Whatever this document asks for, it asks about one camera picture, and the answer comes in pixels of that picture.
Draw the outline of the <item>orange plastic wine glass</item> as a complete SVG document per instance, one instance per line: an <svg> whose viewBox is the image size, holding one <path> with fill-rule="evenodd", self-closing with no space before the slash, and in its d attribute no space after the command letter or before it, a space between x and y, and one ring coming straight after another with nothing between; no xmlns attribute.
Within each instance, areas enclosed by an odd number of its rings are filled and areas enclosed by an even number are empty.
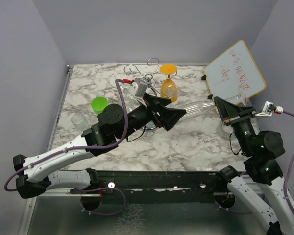
<svg viewBox="0 0 294 235"><path fill-rule="evenodd" d="M160 72L167 77L160 89L161 97L169 98L172 102L176 102L179 95L179 88L172 80L172 76L176 75L177 71L175 64L164 64L160 67Z"/></svg>

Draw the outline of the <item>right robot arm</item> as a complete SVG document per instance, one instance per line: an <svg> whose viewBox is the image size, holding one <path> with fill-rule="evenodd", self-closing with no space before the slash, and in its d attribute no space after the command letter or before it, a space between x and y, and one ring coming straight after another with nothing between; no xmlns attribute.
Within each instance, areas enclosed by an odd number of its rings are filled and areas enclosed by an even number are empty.
<svg viewBox="0 0 294 235"><path fill-rule="evenodd" d="M222 122L231 126L238 140L247 175L257 184L267 198L264 201L243 180L233 167L227 166L216 173L216 188L229 191L239 198L258 217L269 235L294 235L294 200L287 183L290 171L284 176L276 158L285 154L281 134L274 131L255 133L251 118L270 117L286 111L272 102L265 102L261 112L253 106L235 105L220 97L214 103Z"/></svg>

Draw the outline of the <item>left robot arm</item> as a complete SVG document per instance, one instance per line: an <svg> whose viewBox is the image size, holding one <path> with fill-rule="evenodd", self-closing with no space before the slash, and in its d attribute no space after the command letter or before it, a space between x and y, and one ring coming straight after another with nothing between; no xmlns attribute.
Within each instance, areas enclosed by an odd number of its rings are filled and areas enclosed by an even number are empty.
<svg viewBox="0 0 294 235"><path fill-rule="evenodd" d="M28 199L59 188L93 193L98 189L94 170L63 168L117 148L118 141L150 122L169 131L186 114L184 109L169 108L171 100L167 98L145 94L143 101L144 104L128 114L119 104L110 104L98 115L98 123L63 146L34 157L15 156L13 165L18 175L16 189L19 195Z"/></svg>

